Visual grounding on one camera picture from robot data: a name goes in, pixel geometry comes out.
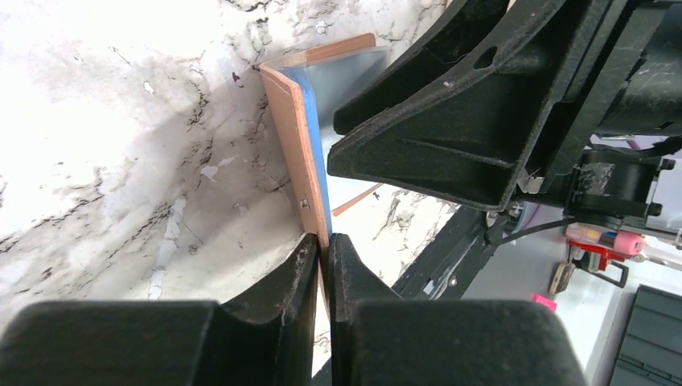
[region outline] pink object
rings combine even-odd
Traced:
[[[541,305],[549,308],[552,312],[557,311],[557,304],[555,302],[552,302],[551,300],[549,300],[545,297],[542,297],[538,294],[533,295],[533,301],[535,303],[540,303]]]
[[[641,235],[621,231],[616,235],[614,251],[623,255],[633,256],[644,249],[644,239]]]

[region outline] red plastic part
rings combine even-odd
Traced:
[[[606,267],[609,265],[609,261],[611,260],[625,261],[631,257],[630,255],[617,253],[611,249],[600,247],[599,245],[583,244],[573,240],[569,240],[569,245],[575,248],[580,248],[586,252],[598,253],[601,256],[599,259],[600,271],[606,271]]]

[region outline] blue tape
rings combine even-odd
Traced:
[[[279,72],[289,79],[298,83],[303,92],[303,104],[306,107],[306,121],[308,123],[308,134],[310,135],[310,146],[313,149],[315,169],[322,192],[324,203],[324,213],[327,218],[327,231],[331,237],[331,210],[329,208],[329,191],[327,189],[327,170],[324,167],[324,155],[322,151],[322,139],[320,138],[320,128],[318,119],[318,107],[315,103],[315,91],[306,78],[304,68],[280,68]]]

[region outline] gray panel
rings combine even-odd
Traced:
[[[681,315],[681,297],[640,286],[610,384],[682,384]]]
[[[526,228],[560,220],[561,212],[540,207]],[[563,231],[549,229],[499,247],[462,299],[531,300],[533,294],[551,298],[548,290],[554,270],[567,258]]]
[[[620,363],[616,367],[614,377],[611,378],[611,384],[618,386],[660,386],[661,383],[645,376],[641,372],[633,371],[632,369],[621,366]]]

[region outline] white marble countertop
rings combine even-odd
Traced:
[[[223,302],[251,286],[302,232],[254,65],[368,31],[395,59],[444,8],[4,2],[0,331],[46,299]],[[384,186],[345,212],[339,230],[390,284],[453,210]],[[322,324],[319,351],[325,339]]]

